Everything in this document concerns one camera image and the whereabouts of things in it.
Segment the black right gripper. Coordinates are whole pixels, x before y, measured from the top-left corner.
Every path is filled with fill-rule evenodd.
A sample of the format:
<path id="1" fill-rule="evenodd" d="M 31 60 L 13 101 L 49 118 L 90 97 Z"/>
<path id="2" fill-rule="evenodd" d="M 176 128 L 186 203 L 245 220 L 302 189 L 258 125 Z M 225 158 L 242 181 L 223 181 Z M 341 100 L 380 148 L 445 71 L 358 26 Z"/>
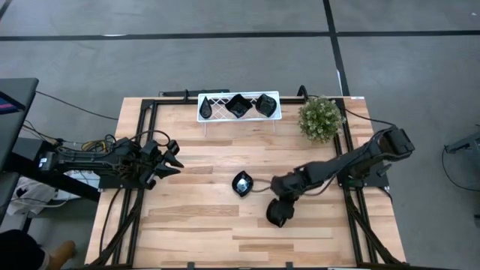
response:
<path id="1" fill-rule="evenodd" d="M 292 219 L 295 213 L 294 205 L 299 197 L 300 175 L 288 172 L 286 175 L 274 176 L 270 189 L 279 197 L 277 211 L 281 220 Z"/>

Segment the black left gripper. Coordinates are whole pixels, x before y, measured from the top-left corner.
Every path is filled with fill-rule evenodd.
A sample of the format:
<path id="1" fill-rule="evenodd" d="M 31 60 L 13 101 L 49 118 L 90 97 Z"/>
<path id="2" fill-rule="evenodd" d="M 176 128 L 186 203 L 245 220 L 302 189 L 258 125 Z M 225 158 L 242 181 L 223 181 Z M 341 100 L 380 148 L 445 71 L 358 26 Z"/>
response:
<path id="1" fill-rule="evenodd" d="M 139 160 L 136 162 L 136 172 L 138 181 L 143 188 L 153 188 L 156 185 L 155 176 L 163 179 L 167 176 L 172 176 L 181 172 L 179 169 L 161 163 L 163 158 L 158 146 L 159 144 L 155 140 L 149 140 L 139 150 Z M 166 151 L 164 153 L 164 160 L 174 167 L 184 167 L 171 151 Z"/>

